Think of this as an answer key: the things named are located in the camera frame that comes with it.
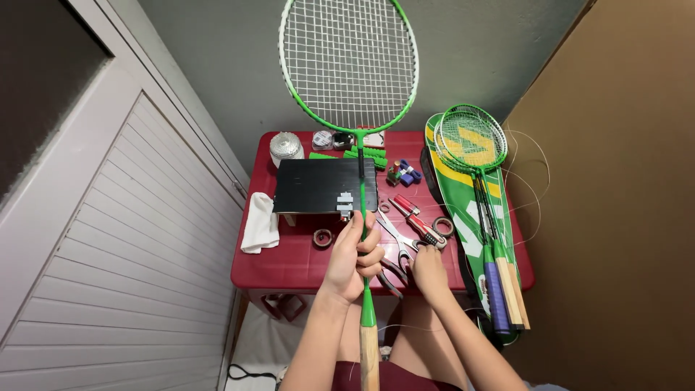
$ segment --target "hand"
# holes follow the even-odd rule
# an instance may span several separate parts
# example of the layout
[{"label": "hand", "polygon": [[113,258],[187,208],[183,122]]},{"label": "hand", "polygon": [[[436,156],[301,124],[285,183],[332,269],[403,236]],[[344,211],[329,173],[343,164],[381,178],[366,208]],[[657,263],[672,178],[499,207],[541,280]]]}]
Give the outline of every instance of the hand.
[{"label": "hand", "polygon": [[[367,238],[362,238],[362,213],[354,211],[352,220],[343,228],[333,246],[328,270],[321,289],[332,293],[340,302],[349,306],[364,290],[363,277],[372,278],[382,272],[379,261],[384,249],[377,246],[382,234],[373,230],[376,222],[374,213],[367,211]],[[360,257],[357,252],[365,253]]]},{"label": "hand", "polygon": [[421,246],[415,260],[409,260],[415,283],[430,305],[433,301],[451,295],[441,253],[434,246]]}]

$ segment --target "brown cardboard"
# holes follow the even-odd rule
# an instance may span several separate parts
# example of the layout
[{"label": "brown cardboard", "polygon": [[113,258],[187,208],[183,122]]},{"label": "brown cardboard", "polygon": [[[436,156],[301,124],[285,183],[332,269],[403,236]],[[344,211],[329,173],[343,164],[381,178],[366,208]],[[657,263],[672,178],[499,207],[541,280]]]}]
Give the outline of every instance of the brown cardboard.
[{"label": "brown cardboard", "polygon": [[[599,0],[505,123],[552,174],[527,243],[533,329],[505,351],[532,383],[695,389],[694,26],[692,1]],[[542,156],[513,135],[512,170],[540,192]],[[529,237],[537,210],[518,216]]]}]

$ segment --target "green foam grip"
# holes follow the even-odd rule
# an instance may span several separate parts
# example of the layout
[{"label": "green foam grip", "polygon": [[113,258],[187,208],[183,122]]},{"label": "green foam grip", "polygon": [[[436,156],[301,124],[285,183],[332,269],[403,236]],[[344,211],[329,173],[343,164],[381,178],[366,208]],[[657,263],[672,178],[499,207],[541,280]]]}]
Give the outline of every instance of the green foam grip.
[{"label": "green foam grip", "polygon": [[[353,152],[353,151],[345,151],[345,152],[343,153],[343,157],[344,157],[344,158],[353,158],[353,157],[357,157],[357,153],[356,153],[356,152]],[[386,169],[386,165],[387,165],[387,163],[388,163],[388,161],[386,160],[386,158],[384,158],[384,157],[376,157],[376,156],[365,156],[365,157],[370,157],[370,158],[374,159],[374,166],[375,166],[376,168],[378,168],[378,169],[380,169],[380,170]]]},{"label": "green foam grip", "polygon": [[335,157],[335,156],[330,156],[327,154],[318,154],[316,152],[310,152],[309,158],[310,159],[337,159],[337,157]]},{"label": "green foam grip", "polygon": [[[374,156],[384,157],[384,158],[386,157],[386,150],[378,150],[376,148],[369,148],[369,147],[365,147],[363,149],[364,149],[364,156],[366,156],[366,157],[374,157]],[[350,149],[350,151],[356,154],[357,153],[357,147],[353,145],[352,148]]]}]

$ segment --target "black board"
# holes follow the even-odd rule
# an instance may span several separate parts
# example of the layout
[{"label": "black board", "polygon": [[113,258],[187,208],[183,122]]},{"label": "black board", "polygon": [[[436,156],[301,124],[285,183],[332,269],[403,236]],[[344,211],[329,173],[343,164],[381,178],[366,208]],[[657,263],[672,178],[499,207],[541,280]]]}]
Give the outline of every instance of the black board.
[{"label": "black board", "polygon": [[[357,159],[289,159],[277,169],[275,213],[338,213],[336,199],[352,194],[352,208],[359,210]],[[377,210],[377,173],[374,159],[364,159],[367,210]]]}]

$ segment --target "wooden handle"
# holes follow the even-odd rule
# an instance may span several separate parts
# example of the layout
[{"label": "wooden handle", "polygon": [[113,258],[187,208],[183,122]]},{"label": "wooden handle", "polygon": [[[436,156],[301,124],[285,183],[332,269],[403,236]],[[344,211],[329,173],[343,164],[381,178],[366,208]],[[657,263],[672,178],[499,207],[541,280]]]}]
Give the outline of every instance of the wooden handle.
[{"label": "wooden handle", "polygon": [[362,391],[379,391],[379,331],[376,326],[359,327],[359,367]]},{"label": "wooden handle", "polygon": [[521,297],[521,286],[519,286],[519,280],[516,278],[516,267],[513,264],[507,264],[507,268],[509,269],[509,274],[512,277],[512,285],[514,286],[514,293],[516,294],[516,303],[519,307],[519,314],[521,315],[523,327],[526,330],[530,330],[531,325],[528,322],[528,315],[526,315],[526,306],[523,303],[523,297]]},{"label": "wooden handle", "polygon": [[523,321],[521,320],[521,312],[519,311],[518,302],[516,300],[516,292],[514,291],[512,278],[509,277],[507,258],[495,258],[495,264],[497,265],[497,270],[500,272],[502,292],[504,293],[507,310],[509,311],[509,322],[515,326],[521,326],[523,325]]}]

